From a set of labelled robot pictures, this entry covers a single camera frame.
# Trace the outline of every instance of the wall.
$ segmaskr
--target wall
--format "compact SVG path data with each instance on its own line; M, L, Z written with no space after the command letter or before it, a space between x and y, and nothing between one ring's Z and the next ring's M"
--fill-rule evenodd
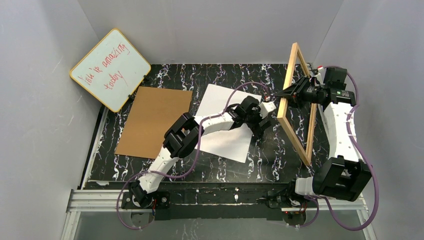
M0 1L1 239L60 239L100 107L68 72L98 40L76 0Z
M343 0L78 0L101 39L120 29L151 64L312 62Z
M424 235L423 10L418 1L345 0L314 61L343 66L358 83L358 142L380 186L378 239ZM372 185L364 194L372 206Z

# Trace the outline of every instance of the brown board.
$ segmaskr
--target brown board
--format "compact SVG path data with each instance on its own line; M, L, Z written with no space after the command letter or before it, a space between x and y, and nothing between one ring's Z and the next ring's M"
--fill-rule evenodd
M189 111L192 93L139 87L115 154L155 159L166 131Z

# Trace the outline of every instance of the white paper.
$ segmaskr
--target white paper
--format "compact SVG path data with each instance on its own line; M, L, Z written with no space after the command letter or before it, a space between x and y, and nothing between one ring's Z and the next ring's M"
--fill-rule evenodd
M221 113L233 89L208 84L200 102L196 116L207 116ZM240 104L247 96L261 101L260 95L237 91L229 104ZM217 131L201 137L200 150L231 159L240 163L246 162L252 131L246 124L229 131Z

